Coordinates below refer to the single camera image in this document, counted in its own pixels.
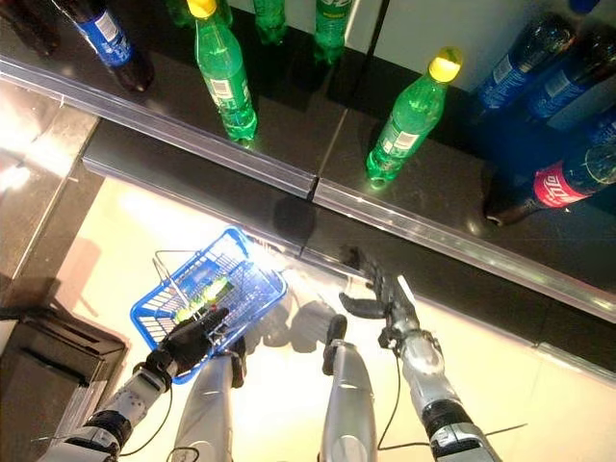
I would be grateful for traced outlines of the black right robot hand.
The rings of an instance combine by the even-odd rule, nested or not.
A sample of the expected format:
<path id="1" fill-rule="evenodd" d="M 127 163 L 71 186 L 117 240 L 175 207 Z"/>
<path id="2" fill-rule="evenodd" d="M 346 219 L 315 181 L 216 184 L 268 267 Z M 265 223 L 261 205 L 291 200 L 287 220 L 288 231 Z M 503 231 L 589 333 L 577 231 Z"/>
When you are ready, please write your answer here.
<path id="1" fill-rule="evenodd" d="M 393 274 L 359 247 L 343 246 L 341 261 L 346 267 L 362 274 L 367 280 L 366 287 L 375 296 L 375 299 L 366 299 L 339 293 L 344 308 L 358 318 L 385 320 L 385 327 L 378 337 L 379 345 L 400 355 L 403 342 L 412 333 L 420 331 L 413 302 L 405 295 Z"/>

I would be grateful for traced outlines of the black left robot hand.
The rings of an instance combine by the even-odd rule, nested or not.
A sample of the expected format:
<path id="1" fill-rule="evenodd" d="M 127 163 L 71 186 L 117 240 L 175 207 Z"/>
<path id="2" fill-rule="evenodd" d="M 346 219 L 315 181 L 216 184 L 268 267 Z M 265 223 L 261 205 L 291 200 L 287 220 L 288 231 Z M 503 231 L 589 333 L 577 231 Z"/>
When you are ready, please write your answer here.
<path id="1" fill-rule="evenodd" d="M 157 374 L 169 384 L 172 378 L 190 371 L 210 352 L 213 342 L 209 336 L 228 314 L 227 308 L 219 308 L 197 321 L 181 321 L 139 367 Z"/>

